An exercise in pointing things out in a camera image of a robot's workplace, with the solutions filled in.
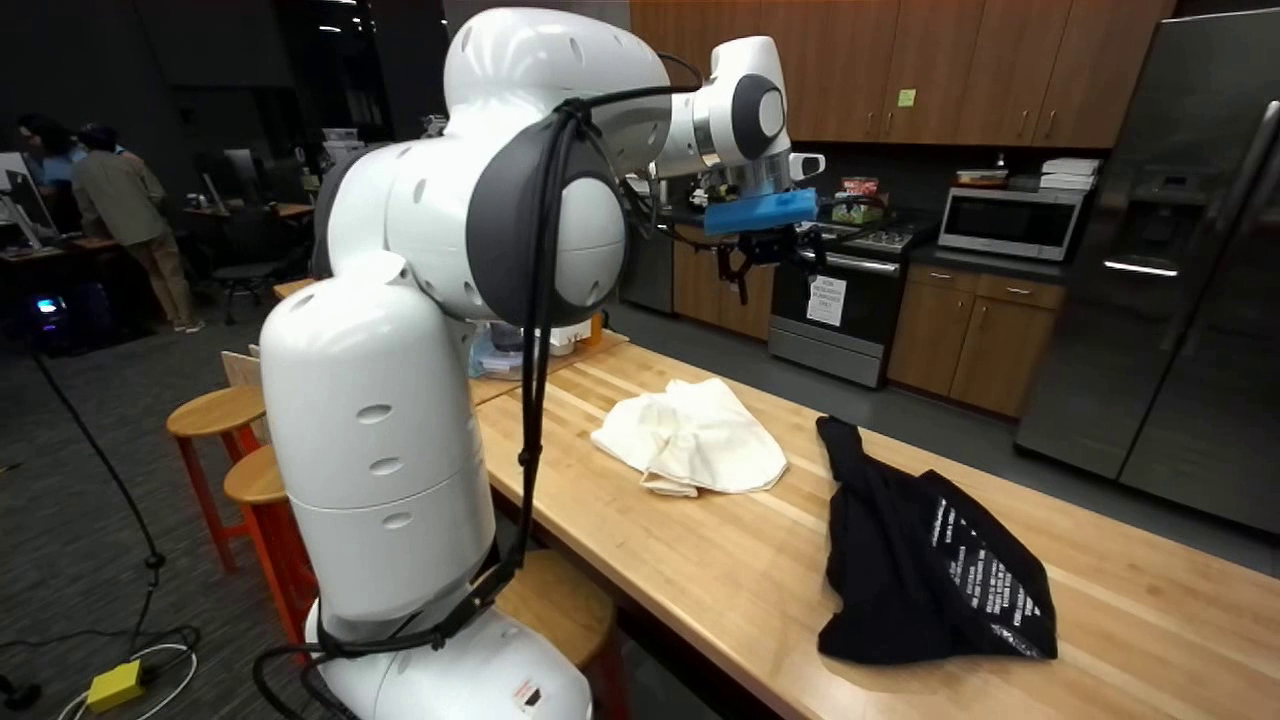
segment floor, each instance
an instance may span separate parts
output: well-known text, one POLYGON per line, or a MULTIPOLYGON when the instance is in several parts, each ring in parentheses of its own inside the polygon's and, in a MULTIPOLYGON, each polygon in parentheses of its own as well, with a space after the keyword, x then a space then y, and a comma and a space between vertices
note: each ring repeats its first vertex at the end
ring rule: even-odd
MULTIPOLYGON (((1014 483, 1064 496, 1280 577, 1275 538, 1255 538, 1069 468, 1015 456, 1008 422, 904 390, 864 394, 795 365, 780 365, 751 339, 625 303, 613 308, 613 330, 689 365, 750 381, 876 434, 962 456, 1008 476, 1014 483)), ((141 637, 166 637, 174 628, 201 628, 204 637, 201 676, 170 718, 273 718, 250 676, 255 651, 286 637, 268 618, 268 598, 254 562, 242 556, 243 572, 236 577, 216 569, 196 521, 193 487, 174 442, 166 436, 166 418, 175 403, 223 384, 216 353, 243 348, 254 339, 254 325, 208 325, 201 336, 146 336, 47 361, 102 453, 133 487, 141 515, 166 551, 154 602, 146 538, 133 525, 113 474, 76 434, 76 422, 60 410, 58 394, 39 381, 37 361, 14 339, 0 348, 0 676, 45 688, 45 700, 26 718, 58 718, 76 694, 86 694, 94 674, 123 662, 146 604, 150 622, 141 637)), ((625 657, 631 718, 742 718, 725 714, 718 696, 705 694, 699 666, 675 666, 655 651, 649 637, 625 639, 625 657)), ((273 679, 293 704, 303 704, 290 670, 273 674, 273 679)))

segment bar stool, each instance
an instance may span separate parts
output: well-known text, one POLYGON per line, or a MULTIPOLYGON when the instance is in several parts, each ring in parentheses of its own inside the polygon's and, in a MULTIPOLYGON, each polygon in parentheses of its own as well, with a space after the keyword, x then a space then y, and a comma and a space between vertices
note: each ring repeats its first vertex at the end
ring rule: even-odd
MULTIPOLYGON (((317 602, 317 572, 295 531, 273 446, 250 453, 230 474, 223 491, 243 509, 275 622, 286 625, 290 639, 299 639, 317 602)), ((516 579, 501 594, 498 608, 553 639, 562 657, 589 674, 597 704, 609 710, 599 718, 627 718, 609 588, 577 569, 562 543, 531 548, 516 579)))
POLYGON ((290 639, 303 639, 303 622, 317 602, 317 572, 286 499, 286 480, 273 446, 250 453, 223 480, 236 499, 255 564, 268 579, 268 598, 290 639))
POLYGON ((196 442, 221 442, 230 466, 236 466, 242 456, 250 456, 261 446, 254 434, 254 422, 261 422, 261 418, 263 418, 261 390, 216 390, 216 394, 204 394, 204 395, 179 403, 175 411, 170 411, 170 426, 166 426, 183 456, 188 480, 201 499, 204 529, 213 538, 213 548, 216 548, 216 562, 223 572, 236 572, 230 548, 233 548, 233 539, 250 538, 250 529, 242 521, 223 521, 216 496, 208 491, 208 474, 204 474, 196 442))

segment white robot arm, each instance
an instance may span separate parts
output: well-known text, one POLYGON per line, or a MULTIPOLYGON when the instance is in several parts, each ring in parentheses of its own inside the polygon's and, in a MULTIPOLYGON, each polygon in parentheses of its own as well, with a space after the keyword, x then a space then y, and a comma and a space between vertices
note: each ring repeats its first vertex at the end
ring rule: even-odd
POLYGON ((475 598, 498 521, 461 330, 599 308, 625 270, 625 174, 737 174, 720 234, 783 230, 818 201, 789 187, 766 36, 672 94, 613 23, 498 10, 454 39, 443 97, 443 136, 353 166, 328 217, 335 275, 263 325, 268 426, 319 579, 310 637, 355 718, 589 718, 583 676, 475 598))

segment stainless steel refrigerator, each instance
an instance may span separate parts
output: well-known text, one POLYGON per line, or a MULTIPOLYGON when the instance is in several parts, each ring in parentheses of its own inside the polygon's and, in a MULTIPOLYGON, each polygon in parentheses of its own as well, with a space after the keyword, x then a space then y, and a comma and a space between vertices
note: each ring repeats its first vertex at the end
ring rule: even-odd
POLYGON ((1280 10, 1160 23, 1015 446, 1280 531, 1280 10))

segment crumpled white fabric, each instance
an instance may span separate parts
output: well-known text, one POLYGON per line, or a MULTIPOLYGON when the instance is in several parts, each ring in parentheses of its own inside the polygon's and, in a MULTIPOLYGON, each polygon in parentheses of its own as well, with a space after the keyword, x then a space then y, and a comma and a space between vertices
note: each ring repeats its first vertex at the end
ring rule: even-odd
POLYGON ((593 434, 597 450, 685 487, 751 491, 783 476, 789 456, 725 381, 672 381, 621 399, 593 434))

